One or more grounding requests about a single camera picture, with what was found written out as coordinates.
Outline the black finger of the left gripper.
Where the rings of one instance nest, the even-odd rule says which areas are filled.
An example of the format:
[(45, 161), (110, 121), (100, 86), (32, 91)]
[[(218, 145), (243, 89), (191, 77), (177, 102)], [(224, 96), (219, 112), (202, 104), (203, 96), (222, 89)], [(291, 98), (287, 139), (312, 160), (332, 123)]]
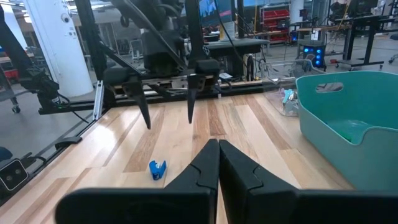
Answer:
[(187, 78), (187, 108), (188, 108), (188, 122), (191, 124), (193, 119), (193, 110), (197, 94), (203, 91), (206, 77), (201, 74), (191, 74)]
[(128, 98), (136, 101), (144, 118), (146, 126), (151, 129), (151, 121), (149, 107), (144, 93), (142, 82), (138, 77), (131, 77), (127, 82), (122, 84), (122, 88)]

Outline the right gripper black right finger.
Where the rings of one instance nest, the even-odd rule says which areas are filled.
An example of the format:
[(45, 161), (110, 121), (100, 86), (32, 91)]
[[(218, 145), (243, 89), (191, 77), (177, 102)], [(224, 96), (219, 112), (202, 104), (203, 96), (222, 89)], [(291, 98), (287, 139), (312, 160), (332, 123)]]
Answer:
[(397, 223), (397, 193), (298, 189), (220, 141), (229, 223)]

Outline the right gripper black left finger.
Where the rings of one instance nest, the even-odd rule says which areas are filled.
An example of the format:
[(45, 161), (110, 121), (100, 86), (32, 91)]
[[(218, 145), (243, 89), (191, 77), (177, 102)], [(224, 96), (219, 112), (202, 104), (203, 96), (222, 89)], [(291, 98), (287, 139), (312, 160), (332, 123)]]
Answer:
[(210, 139), (164, 188), (86, 188), (64, 196), (55, 221), (79, 223), (215, 223), (220, 145)]

